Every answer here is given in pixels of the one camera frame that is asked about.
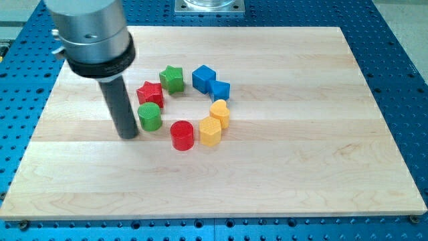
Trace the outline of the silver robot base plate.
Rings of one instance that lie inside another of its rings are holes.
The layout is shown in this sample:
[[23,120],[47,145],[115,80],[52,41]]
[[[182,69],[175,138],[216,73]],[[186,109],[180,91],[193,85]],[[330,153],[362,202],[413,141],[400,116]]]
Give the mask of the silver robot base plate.
[[244,0],[175,0],[176,14],[244,13]]

